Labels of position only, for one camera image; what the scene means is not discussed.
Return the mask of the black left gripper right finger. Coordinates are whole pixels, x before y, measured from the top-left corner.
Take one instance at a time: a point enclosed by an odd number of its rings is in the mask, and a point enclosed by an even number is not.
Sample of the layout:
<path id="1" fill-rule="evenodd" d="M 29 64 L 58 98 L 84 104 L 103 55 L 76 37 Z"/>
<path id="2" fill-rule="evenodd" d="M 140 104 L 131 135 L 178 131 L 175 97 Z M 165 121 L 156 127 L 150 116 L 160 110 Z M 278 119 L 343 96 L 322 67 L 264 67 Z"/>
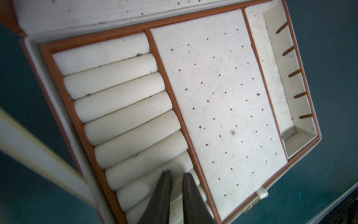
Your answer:
<path id="1" fill-rule="evenodd" d="M 183 174 L 182 198 L 185 224 L 215 224 L 190 173 Z"/>

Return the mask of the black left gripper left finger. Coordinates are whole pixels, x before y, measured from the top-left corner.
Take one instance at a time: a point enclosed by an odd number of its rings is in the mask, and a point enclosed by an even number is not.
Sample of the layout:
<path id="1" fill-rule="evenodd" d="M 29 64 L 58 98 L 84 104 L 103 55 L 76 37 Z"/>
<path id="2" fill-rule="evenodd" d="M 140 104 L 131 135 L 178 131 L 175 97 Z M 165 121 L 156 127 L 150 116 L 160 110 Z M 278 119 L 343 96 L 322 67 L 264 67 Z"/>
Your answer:
<path id="1" fill-rule="evenodd" d="M 138 224 L 168 224 L 170 219 L 171 192 L 171 173 L 169 170 L 163 171 Z"/>

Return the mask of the brown jewelry box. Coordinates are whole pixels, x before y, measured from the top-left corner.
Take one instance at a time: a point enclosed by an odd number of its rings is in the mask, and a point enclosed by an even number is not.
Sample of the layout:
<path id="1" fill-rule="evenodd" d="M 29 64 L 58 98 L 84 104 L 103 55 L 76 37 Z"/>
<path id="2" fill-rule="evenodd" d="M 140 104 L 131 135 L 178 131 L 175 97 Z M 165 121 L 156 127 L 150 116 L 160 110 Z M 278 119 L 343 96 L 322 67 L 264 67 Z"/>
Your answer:
<path id="1" fill-rule="evenodd" d="M 230 224 L 322 139 L 286 1 L 1 1 L 75 164 L 1 109 L 1 152 L 135 224 L 163 171 Z"/>

